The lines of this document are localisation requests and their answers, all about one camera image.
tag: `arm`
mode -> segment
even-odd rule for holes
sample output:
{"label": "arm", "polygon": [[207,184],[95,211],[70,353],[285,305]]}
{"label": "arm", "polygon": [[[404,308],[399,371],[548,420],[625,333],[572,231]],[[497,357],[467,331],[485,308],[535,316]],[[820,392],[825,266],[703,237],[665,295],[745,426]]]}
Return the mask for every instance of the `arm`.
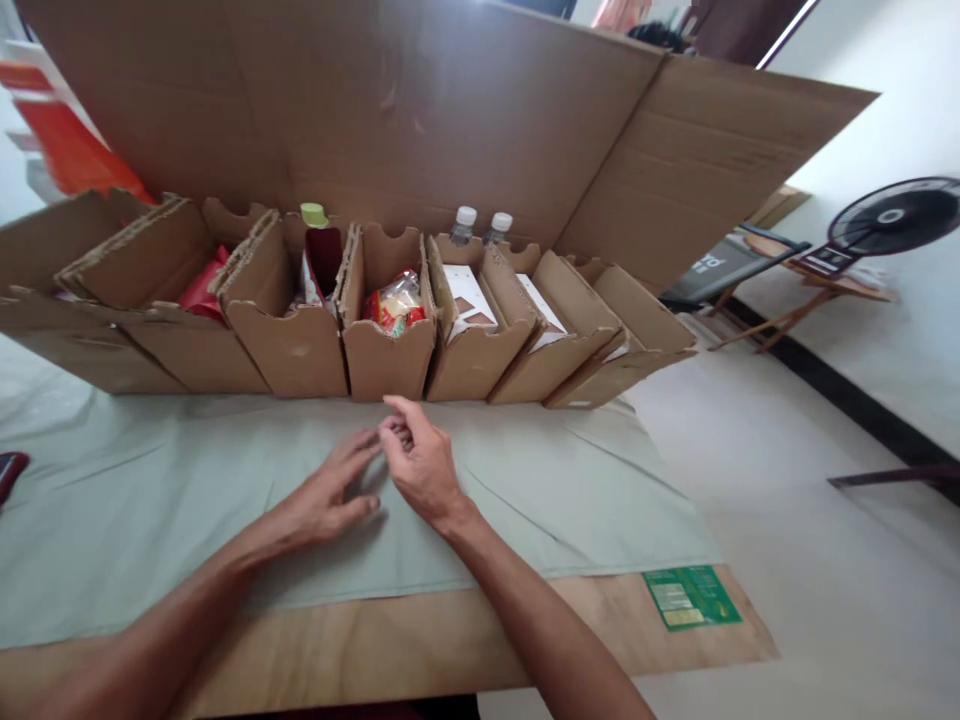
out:
{"label": "arm", "polygon": [[258,572],[283,555],[329,542],[374,513],[376,497],[343,504],[343,490],[380,453],[376,434],[338,446],[288,498],[54,687],[38,720],[160,718],[243,604]]}
{"label": "arm", "polygon": [[476,578],[553,717],[654,718],[593,631],[461,492],[450,437],[416,403],[384,400],[397,411],[380,425],[397,489]]}

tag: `black floor trim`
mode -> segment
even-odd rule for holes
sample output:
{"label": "black floor trim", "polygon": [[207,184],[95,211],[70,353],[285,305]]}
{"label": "black floor trim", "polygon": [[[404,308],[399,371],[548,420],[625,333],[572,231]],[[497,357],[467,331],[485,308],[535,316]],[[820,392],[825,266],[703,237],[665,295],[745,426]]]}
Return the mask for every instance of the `black floor trim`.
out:
{"label": "black floor trim", "polygon": [[[731,298],[725,309],[751,327],[767,321],[767,318],[736,298]],[[760,335],[768,338],[772,337],[774,332],[774,329],[770,329]],[[920,467],[958,462],[957,458],[887,410],[793,338],[789,336],[783,338],[771,348],[770,354],[870,433],[906,465]],[[947,487],[938,489],[954,503],[960,504],[958,502],[960,489]]]}

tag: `green bottle cap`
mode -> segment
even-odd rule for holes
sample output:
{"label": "green bottle cap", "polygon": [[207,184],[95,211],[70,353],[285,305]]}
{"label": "green bottle cap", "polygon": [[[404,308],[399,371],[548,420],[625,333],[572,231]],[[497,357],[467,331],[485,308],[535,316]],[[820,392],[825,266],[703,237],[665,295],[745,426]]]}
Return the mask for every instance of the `green bottle cap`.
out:
{"label": "green bottle cap", "polygon": [[323,212],[323,205],[317,205],[317,203],[302,203],[300,205],[300,217],[310,227],[325,228],[330,224]]}

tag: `cardboard organizer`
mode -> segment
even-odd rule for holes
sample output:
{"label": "cardboard organizer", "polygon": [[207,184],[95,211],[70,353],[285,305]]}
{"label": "cardboard organizer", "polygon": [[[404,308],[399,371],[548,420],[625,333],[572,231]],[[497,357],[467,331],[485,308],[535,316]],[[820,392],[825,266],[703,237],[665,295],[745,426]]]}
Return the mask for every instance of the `cardboard organizer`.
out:
{"label": "cardboard organizer", "polygon": [[[0,330],[110,393],[594,407],[689,356],[653,296],[876,97],[494,3],[18,6],[110,147],[182,196],[88,194],[0,229]],[[305,201],[345,219],[334,313],[286,312]],[[478,228],[510,212],[512,248],[450,245],[464,203]],[[176,304],[218,245],[227,326]],[[472,269],[496,332],[447,343],[444,263]],[[426,318],[391,339],[362,302],[408,267]],[[533,352],[517,272],[567,330]]]}

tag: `forearm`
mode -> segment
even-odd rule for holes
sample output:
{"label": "forearm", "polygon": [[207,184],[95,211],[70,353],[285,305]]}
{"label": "forearm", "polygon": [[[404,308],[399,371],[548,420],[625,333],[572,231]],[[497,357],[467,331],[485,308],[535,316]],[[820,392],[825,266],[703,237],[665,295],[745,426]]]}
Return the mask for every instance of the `forearm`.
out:
{"label": "forearm", "polygon": [[557,720],[653,718],[613,655],[470,503],[438,528],[476,578]]}
{"label": "forearm", "polygon": [[205,650],[235,617],[266,561],[241,534],[96,651],[29,717],[160,718]]}

